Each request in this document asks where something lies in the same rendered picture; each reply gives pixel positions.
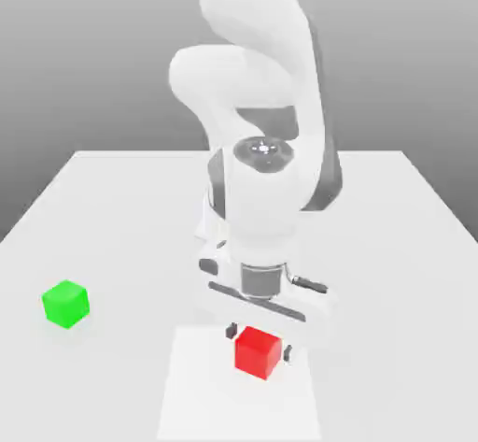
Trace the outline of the small red cube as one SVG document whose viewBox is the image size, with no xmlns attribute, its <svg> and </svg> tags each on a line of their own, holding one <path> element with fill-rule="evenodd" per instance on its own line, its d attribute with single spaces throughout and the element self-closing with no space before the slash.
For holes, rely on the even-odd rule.
<svg viewBox="0 0 478 442">
<path fill-rule="evenodd" d="M 234 366 L 267 380 L 281 360 L 282 339 L 247 326 L 234 342 Z"/>
</svg>

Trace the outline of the small green cube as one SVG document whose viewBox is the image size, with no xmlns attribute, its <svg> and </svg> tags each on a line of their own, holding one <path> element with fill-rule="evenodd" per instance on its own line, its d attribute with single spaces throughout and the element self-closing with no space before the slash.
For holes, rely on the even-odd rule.
<svg viewBox="0 0 478 442">
<path fill-rule="evenodd" d="M 49 321 L 70 329 L 90 314 L 87 290 L 70 280 L 63 280 L 41 296 Z"/>
</svg>

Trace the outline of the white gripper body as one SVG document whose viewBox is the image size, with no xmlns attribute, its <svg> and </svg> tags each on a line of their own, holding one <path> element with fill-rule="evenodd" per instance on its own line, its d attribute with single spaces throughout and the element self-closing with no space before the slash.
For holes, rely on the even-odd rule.
<svg viewBox="0 0 478 442">
<path fill-rule="evenodd" d="M 333 333 L 335 296 L 286 284 L 270 301 L 252 301 L 233 288 L 204 285 L 204 308 L 217 320 L 253 326 L 290 344 L 325 344 Z"/>
</svg>

